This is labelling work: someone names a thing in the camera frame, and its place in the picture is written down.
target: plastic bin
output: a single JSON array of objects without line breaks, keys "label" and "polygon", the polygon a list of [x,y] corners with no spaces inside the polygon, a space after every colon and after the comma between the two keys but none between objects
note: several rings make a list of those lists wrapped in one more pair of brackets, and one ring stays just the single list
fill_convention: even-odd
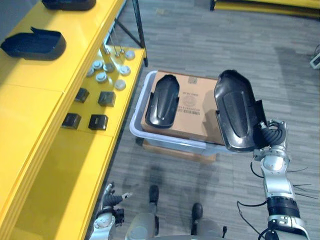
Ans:
[{"label": "plastic bin", "polygon": [[223,145],[166,136],[146,132],[142,129],[141,119],[144,117],[144,111],[150,96],[156,73],[157,71],[151,71],[145,77],[138,102],[135,106],[134,114],[130,121],[130,132],[137,137],[146,139],[151,145],[158,147],[201,154],[204,156],[210,156],[216,153],[232,153]]}]

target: black plastic cover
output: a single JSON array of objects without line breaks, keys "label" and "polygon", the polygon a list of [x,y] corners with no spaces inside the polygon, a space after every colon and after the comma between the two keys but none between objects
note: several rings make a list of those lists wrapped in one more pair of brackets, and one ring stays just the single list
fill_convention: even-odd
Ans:
[{"label": "black plastic cover", "polygon": [[66,49],[66,40],[58,31],[31,27],[33,33],[21,32],[8,37],[1,48],[11,57],[26,60],[51,61],[60,57]]},{"label": "black plastic cover", "polygon": [[150,93],[148,108],[145,115],[147,124],[159,128],[168,129],[174,124],[178,103],[179,83],[171,74],[161,78]]},{"label": "black plastic cover", "polygon": [[96,0],[42,0],[42,3],[51,10],[86,11],[96,5]]},{"label": "black plastic cover", "polygon": [[258,124],[268,126],[262,101],[256,101],[247,78],[225,70],[214,89],[216,116],[225,147],[233,152],[251,152],[267,144]]}]

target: yellow shelf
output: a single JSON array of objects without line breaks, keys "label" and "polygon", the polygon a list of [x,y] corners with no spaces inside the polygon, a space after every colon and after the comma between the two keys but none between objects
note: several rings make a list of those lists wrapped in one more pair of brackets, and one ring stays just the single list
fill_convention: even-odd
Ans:
[{"label": "yellow shelf", "polygon": [[311,9],[320,9],[319,0],[247,0],[259,3],[268,3],[268,4],[278,4],[278,5],[288,5],[295,7],[311,8]]},{"label": "yellow shelf", "polygon": [[283,6],[276,4],[267,4],[263,2],[234,2],[234,1],[216,1],[214,9],[232,10],[246,12],[260,12],[269,14],[284,14],[292,16],[304,16],[310,18],[319,18],[319,9],[303,8],[297,6]]},{"label": "yellow shelf", "polygon": [[[58,131],[11,240],[20,240],[21,236],[24,240],[33,240],[35,236],[39,240],[84,239],[145,56],[144,49],[130,49],[135,52],[135,59],[130,61],[123,56],[115,58],[111,52],[112,61],[131,69],[127,77],[117,71],[108,75],[113,81],[125,80],[124,90],[113,89],[107,82],[97,83],[94,76],[84,79],[81,87],[89,91],[89,96],[84,103],[73,102],[68,111],[81,116],[78,129]],[[105,55],[103,58],[105,62],[110,60]],[[116,94],[114,107],[100,106],[100,91],[111,89]],[[108,116],[105,131],[88,129],[91,114]]]},{"label": "yellow shelf", "polygon": [[48,10],[39,1],[10,36],[30,27],[62,33],[54,61],[12,58],[0,50],[0,239],[10,236],[43,160],[123,0],[89,11]]}]

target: metal rod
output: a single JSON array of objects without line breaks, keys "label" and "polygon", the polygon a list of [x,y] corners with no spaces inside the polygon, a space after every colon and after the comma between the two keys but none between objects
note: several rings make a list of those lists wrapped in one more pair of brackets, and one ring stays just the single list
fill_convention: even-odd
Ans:
[{"label": "metal rod", "polygon": [[122,28],[122,30],[123,30],[126,34],[128,34],[128,36],[129,36],[140,48],[143,49],[141,43],[135,38],[135,36],[132,35],[132,33],[131,33],[121,22],[119,22],[118,19],[115,19],[114,22],[115,22],[116,24],[118,24],[118,25],[120,26],[120,28]]},{"label": "metal rod", "polygon": [[120,46],[120,53],[124,53],[125,51],[122,49],[122,46],[121,46],[120,41],[119,41],[119,38],[118,38],[118,36],[117,36],[117,34],[116,34],[115,25],[113,25],[112,28],[113,28],[113,32],[114,32],[115,39],[116,39],[116,41],[119,43],[119,46]]},{"label": "metal rod", "polygon": [[119,56],[119,53],[117,52],[116,46],[114,44],[114,41],[112,40],[110,31],[109,31],[109,37],[110,37],[111,43],[112,43],[114,51],[115,51],[115,56],[117,57],[117,56]]},{"label": "metal rod", "polygon": [[135,14],[135,21],[136,21],[136,25],[138,28],[140,43],[142,46],[141,48],[143,48],[145,50],[145,58],[143,59],[144,65],[147,67],[148,66],[148,56],[147,56],[147,48],[146,48],[145,37],[144,37],[144,30],[142,28],[139,3],[138,3],[138,0],[132,0],[132,3],[133,3],[134,14]]}]

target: black plastic part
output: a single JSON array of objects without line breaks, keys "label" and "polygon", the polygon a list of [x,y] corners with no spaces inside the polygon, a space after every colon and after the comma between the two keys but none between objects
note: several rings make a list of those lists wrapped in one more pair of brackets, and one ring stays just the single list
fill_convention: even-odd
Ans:
[{"label": "black plastic part", "polygon": [[91,130],[106,130],[108,117],[102,114],[92,114],[88,128]]},{"label": "black plastic part", "polygon": [[125,222],[125,210],[123,208],[113,211],[113,216],[115,218],[115,226],[121,225]]},{"label": "black plastic part", "polygon": [[123,200],[122,196],[105,195],[102,199],[102,207],[114,207],[115,205],[121,203]]},{"label": "black plastic part", "polygon": [[248,79],[235,70],[225,70],[214,89],[216,116],[225,147],[233,152],[251,152],[267,146],[259,123],[268,126],[262,101],[256,101]]},{"label": "black plastic part", "polygon": [[67,113],[61,127],[66,129],[77,129],[81,120],[81,116],[76,113]]},{"label": "black plastic part", "polygon": [[178,103],[179,83],[171,74],[161,78],[150,93],[148,108],[145,115],[147,124],[159,128],[168,129],[174,124]]},{"label": "black plastic part", "polygon": [[51,10],[86,11],[96,5],[96,0],[42,0],[42,3]]},{"label": "black plastic part", "polygon": [[278,234],[275,231],[267,231],[265,233],[265,240],[279,240]]},{"label": "black plastic part", "polygon": [[11,57],[26,60],[51,61],[66,49],[66,40],[58,31],[31,27],[33,33],[21,32],[8,37],[1,48]]},{"label": "black plastic part", "polygon": [[300,212],[295,200],[284,196],[272,196],[266,200],[269,216],[286,215],[300,218]]},{"label": "black plastic part", "polygon": [[98,104],[102,107],[113,107],[116,101],[116,94],[114,91],[102,91],[98,99]]},{"label": "black plastic part", "polygon": [[279,124],[277,129],[263,128],[263,138],[270,146],[280,145],[286,139],[286,128],[284,124]]},{"label": "black plastic part", "polygon": [[89,96],[89,91],[83,87],[80,87],[78,93],[75,96],[75,101],[76,102],[80,102],[80,103],[84,103],[87,99],[87,97]]}]

